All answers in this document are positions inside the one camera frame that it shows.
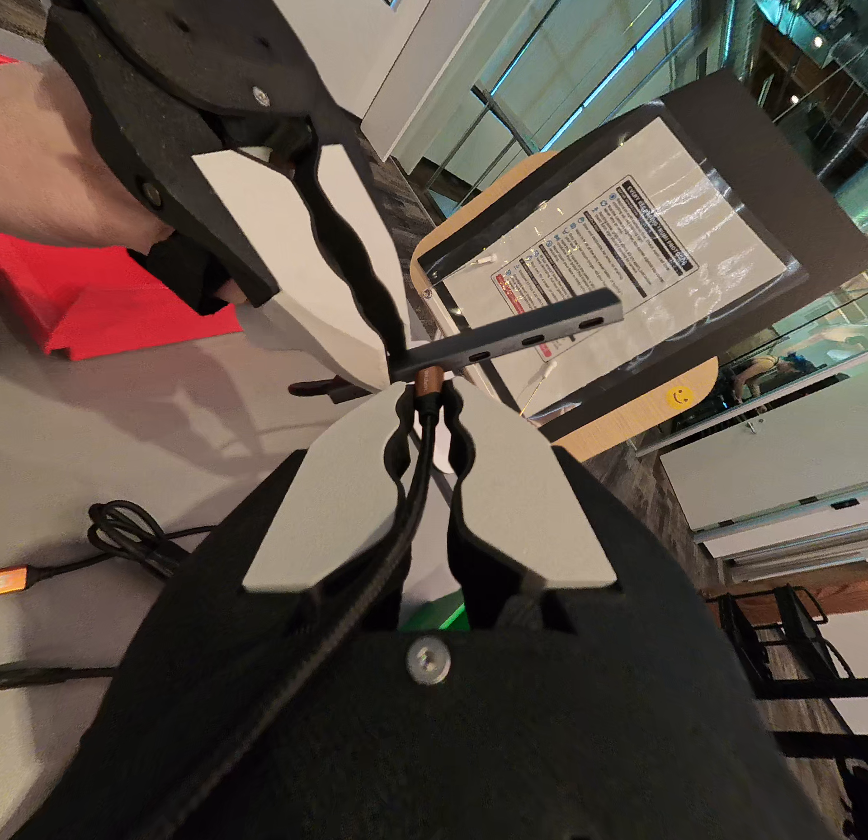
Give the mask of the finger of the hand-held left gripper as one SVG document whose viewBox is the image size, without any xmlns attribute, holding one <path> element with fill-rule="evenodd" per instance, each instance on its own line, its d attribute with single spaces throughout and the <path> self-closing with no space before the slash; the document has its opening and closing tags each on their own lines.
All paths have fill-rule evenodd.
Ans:
<svg viewBox="0 0 868 840">
<path fill-rule="evenodd" d="M 276 280 L 261 306 L 252 297 L 236 308 L 245 335 L 267 349 L 304 352 L 364 390 L 391 381 L 379 336 L 357 314 L 348 286 L 314 240 L 298 187 L 242 151 L 193 157 L 211 188 Z"/>
<path fill-rule="evenodd" d="M 298 154 L 298 193 L 313 237 L 331 270 L 348 286 L 357 314 L 386 352 L 406 352 L 409 320 L 403 274 L 392 237 L 356 167 L 361 152 L 326 143 L 310 130 Z"/>
</svg>

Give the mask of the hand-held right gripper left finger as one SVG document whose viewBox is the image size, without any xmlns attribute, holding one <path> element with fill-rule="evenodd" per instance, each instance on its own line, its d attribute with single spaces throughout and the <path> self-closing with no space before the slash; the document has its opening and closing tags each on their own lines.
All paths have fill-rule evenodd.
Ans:
<svg viewBox="0 0 868 840">
<path fill-rule="evenodd" d="M 396 382 L 310 445 L 245 573 L 250 593 L 300 593 L 392 527 L 410 465 L 413 394 Z"/>
</svg>

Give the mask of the green object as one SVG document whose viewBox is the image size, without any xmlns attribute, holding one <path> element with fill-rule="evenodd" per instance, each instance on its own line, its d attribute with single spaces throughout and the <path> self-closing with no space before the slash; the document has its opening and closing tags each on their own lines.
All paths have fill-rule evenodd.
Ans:
<svg viewBox="0 0 868 840">
<path fill-rule="evenodd" d="M 401 624 L 400 632 L 469 631 L 470 621 L 464 602 L 429 602 Z"/>
</svg>

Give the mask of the person's left hand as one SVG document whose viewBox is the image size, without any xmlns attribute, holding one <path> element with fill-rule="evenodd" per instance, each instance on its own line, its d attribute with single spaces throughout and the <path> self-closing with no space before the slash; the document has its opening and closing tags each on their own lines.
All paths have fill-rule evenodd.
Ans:
<svg viewBox="0 0 868 840">
<path fill-rule="evenodd" d="M 143 255 L 172 236 L 95 149 L 90 112 L 57 63 L 2 65 L 1 142 L 3 234 Z"/>
</svg>

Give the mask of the white instruction sheet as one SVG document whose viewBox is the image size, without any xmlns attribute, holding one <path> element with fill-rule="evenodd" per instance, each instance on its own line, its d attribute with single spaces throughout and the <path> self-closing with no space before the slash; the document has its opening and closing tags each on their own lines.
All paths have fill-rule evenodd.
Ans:
<svg viewBox="0 0 868 840">
<path fill-rule="evenodd" d="M 623 320 L 492 357 L 486 385 L 529 419 L 652 368 L 806 278 L 666 108 L 564 150 L 420 262 L 456 331 L 598 289 Z"/>
</svg>

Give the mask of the black metal rack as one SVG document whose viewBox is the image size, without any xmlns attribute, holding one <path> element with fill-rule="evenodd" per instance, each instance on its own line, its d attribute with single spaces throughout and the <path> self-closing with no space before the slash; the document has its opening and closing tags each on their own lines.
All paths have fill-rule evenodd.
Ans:
<svg viewBox="0 0 868 840">
<path fill-rule="evenodd" d="M 743 605 L 749 599 L 772 599 L 778 620 L 749 621 Z M 743 595 L 706 598 L 735 651 L 756 699 L 831 700 L 866 698 L 867 680 L 852 672 L 821 628 L 829 618 L 814 595 L 802 586 L 782 585 Z M 773 674 L 770 651 L 785 648 L 805 673 L 783 680 Z"/>
</svg>

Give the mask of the grey usb-c hub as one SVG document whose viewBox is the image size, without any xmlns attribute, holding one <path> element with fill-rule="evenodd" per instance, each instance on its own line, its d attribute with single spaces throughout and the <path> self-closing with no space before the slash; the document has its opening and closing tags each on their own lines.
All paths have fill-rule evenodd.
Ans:
<svg viewBox="0 0 868 840">
<path fill-rule="evenodd" d="M 407 349 L 388 359 L 391 382 L 412 382 L 424 369 L 456 372 L 623 321 L 621 300 L 608 289 L 580 294 L 538 309 Z"/>
</svg>

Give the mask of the white cabinet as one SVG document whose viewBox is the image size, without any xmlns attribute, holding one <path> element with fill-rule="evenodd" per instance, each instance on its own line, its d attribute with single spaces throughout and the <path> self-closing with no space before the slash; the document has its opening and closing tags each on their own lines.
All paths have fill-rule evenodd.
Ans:
<svg viewBox="0 0 868 840">
<path fill-rule="evenodd" d="M 866 553 L 867 376 L 854 375 L 660 457 L 694 540 L 758 562 L 813 540 Z"/>
</svg>

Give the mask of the red plastic bin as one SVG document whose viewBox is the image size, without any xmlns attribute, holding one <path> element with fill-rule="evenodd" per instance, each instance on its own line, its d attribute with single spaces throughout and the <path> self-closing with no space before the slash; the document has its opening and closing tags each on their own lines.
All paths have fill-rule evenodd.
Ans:
<svg viewBox="0 0 868 840">
<path fill-rule="evenodd" d="M 2 296 L 43 353 L 71 360 L 241 331 L 225 303 L 197 315 L 127 250 L 38 245 L 2 233 Z"/>
</svg>

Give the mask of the black sign board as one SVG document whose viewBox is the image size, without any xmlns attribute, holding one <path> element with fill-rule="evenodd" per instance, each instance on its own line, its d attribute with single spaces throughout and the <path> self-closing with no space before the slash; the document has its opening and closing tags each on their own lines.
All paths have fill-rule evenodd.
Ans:
<svg viewBox="0 0 868 840">
<path fill-rule="evenodd" d="M 741 203 L 798 261 L 806 278 L 727 325 L 715 326 L 697 344 L 665 357 L 652 368 L 627 377 L 587 402 L 538 423 L 551 441 L 556 432 L 570 433 L 667 382 L 750 335 L 773 326 L 814 299 L 855 277 L 866 268 L 866 238 L 832 194 L 802 161 L 783 132 L 727 71 L 690 83 L 647 105 L 635 108 L 569 144 L 579 150 L 627 128 L 641 108 L 666 108 L 703 155 L 738 195 Z M 485 384 L 482 362 L 478 384 L 483 392 L 519 409 Z"/>
</svg>

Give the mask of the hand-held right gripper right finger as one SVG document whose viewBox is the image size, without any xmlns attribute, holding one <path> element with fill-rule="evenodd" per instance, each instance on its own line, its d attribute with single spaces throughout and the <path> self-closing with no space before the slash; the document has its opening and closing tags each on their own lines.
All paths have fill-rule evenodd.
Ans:
<svg viewBox="0 0 868 840">
<path fill-rule="evenodd" d="M 616 574 L 546 438 L 469 382 L 453 382 L 459 433 L 470 444 L 460 476 L 462 519 L 472 537 L 544 588 L 601 588 Z"/>
</svg>

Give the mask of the glass partition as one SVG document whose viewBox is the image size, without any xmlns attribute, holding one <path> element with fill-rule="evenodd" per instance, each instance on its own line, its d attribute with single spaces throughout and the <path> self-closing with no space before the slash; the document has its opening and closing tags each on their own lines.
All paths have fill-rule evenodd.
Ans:
<svg viewBox="0 0 868 840">
<path fill-rule="evenodd" d="M 726 0 L 502 0 L 401 162 L 449 217 L 529 156 L 712 72 Z"/>
</svg>

